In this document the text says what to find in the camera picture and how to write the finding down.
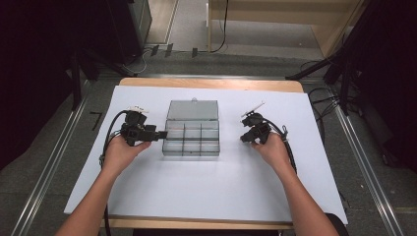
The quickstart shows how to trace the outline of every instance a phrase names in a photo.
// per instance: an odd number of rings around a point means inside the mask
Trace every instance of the transparent plastic organizer box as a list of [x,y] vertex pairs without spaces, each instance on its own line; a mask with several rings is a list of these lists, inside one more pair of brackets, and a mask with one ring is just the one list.
[[216,100],[172,100],[162,152],[166,156],[219,156]]

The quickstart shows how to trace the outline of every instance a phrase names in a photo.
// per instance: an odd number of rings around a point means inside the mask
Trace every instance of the gray floor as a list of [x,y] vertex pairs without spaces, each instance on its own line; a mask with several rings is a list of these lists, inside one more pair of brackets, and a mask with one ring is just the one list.
[[[303,53],[299,54],[298,58],[295,56],[292,58],[291,55],[294,54],[287,54],[286,52],[283,53],[285,55],[277,53],[273,56],[261,56],[257,54],[259,52],[258,48],[253,48],[252,52],[247,51],[245,55],[200,53],[196,58],[192,58],[191,53],[180,52],[174,52],[170,57],[165,57],[164,51],[161,50],[153,57],[150,57],[149,54],[144,57],[147,66],[141,75],[230,75],[268,77],[270,80],[279,80],[283,76],[299,72],[300,67],[312,58],[318,58],[314,54],[308,54],[308,51],[303,52],[304,57]],[[132,70],[141,71],[145,67],[145,63],[138,59],[128,67]],[[86,107],[78,125],[75,127],[71,140],[68,142],[46,195],[34,216],[29,228],[29,235],[53,235],[67,217],[63,213],[63,209],[99,129],[99,126],[94,130],[92,129],[97,115],[91,113],[102,112],[105,114],[114,86],[118,85],[121,79],[120,76],[106,68],[100,70],[100,78],[91,85]],[[313,78],[303,81],[305,92],[324,86],[320,77],[323,76],[325,70],[323,69],[311,75]],[[328,94],[320,91],[313,95],[313,99],[321,97],[328,97]],[[0,235],[10,235],[12,233],[24,205],[70,116],[71,99],[70,96],[62,103],[34,140],[30,149],[1,170]],[[325,107],[326,104],[321,104],[319,109]],[[378,146],[366,123],[355,113],[351,113],[350,116],[389,201],[397,211],[400,225],[406,235],[417,235],[417,227],[415,227],[417,222],[417,212],[415,210],[417,207],[417,174],[406,168],[385,166]],[[101,124],[102,119],[103,117],[99,120],[98,125]],[[325,118],[325,126],[325,148],[337,187],[346,199],[346,214],[349,221],[347,229],[350,235],[388,235],[335,113],[331,113]],[[407,211],[403,207],[414,207],[414,209]],[[131,233],[132,230],[130,229],[113,231],[113,235],[131,235]]]

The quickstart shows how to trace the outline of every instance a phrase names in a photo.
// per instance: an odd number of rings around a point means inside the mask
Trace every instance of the floor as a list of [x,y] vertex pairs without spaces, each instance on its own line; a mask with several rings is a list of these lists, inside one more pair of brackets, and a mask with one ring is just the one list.
[[[141,76],[152,75],[228,75],[262,77],[268,80],[282,80],[282,77],[299,72],[306,66],[323,59],[317,43],[311,32],[305,26],[264,26],[266,30],[276,28],[283,30],[279,40],[271,35],[259,40],[258,37],[242,38],[247,28],[257,30],[262,26],[244,25],[235,29],[228,24],[226,46],[219,53],[199,53],[191,56],[191,49],[206,48],[205,20],[202,12],[205,1],[179,0],[171,31],[167,42],[174,43],[175,53],[165,57],[163,45],[159,52],[150,56],[146,54],[131,65],[131,70],[141,71]],[[213,36],[214,43],[221,41],[221,29]],[[310,75],[311,78],[302,80],[303,89],[308,92],[326,85],[321,80],[326,68]],[[22,156],[0,172],[0,235],[52,235],[66,219],[63,208],[68,201],[79,173],[84,166],[89,150],[97,136],[103,117],[106,113],[114,86],[118,85],[121,77],[104,67],[100,67],[100,77],[95,83],[87,83],[83,110],[77,117],[78,123],[72,128],[65,149],[58,156],[57,165],[49,182],[45,183],[45,192],[37,196],[37,205],[31,210],[31,217],[23,226],[21,233],[14,232],[19,223],[19,217],[25,212],[25,205],[33,194],[36,183],[44,172],[44,166],[50,164],[55,144],[65,129],[71,113],[72,97],[68,97],[53,117],[45,125],[32,146]],[[313,99],[328,97],[326,91],[315,92]],[[327,104],[320,104],[318,109],[325,109]],[[388,202],[395,212],[403,234],[417,235],[417,174],[407,168],[391,168],[384,164],[375,140],[366,122],[357,114],[350,113],[350,120],[356,134],[367,153],[367,159]],[[344,127],[336,111],[325,119],[326,139],[325,149],[331,170],[339,189],[349,224],[350,235],[392,235],[388,233],[387,225],[383,222],[379,206],[376,205],[372,188],[364,177],[358,159],[346,138]],[[132,235],[129,229],[112,229],[113,235]]]

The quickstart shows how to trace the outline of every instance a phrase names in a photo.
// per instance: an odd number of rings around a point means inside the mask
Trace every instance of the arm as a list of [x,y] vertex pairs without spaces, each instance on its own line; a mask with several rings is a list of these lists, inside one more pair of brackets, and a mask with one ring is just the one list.
[[297,235],[338,235],[328,217],[304,188],[289,162],[278,134],[270,133],[264,145],[252,143],[282,182]]
[[129,147],[122,137],[115,137],[108,146],[101,172],[56,235],[97,235],[116,178],[149,146],[150,143],[141,143]]

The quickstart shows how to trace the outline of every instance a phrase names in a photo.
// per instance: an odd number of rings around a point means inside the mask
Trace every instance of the table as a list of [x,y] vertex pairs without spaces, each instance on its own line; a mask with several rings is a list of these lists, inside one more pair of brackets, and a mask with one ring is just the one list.
[[[229,0],[227,21],[311,25],[319,47],[329,57],[357,18],[363,0]],[[208,1],[208,51],[211,20],[224,20],[225,0]]]

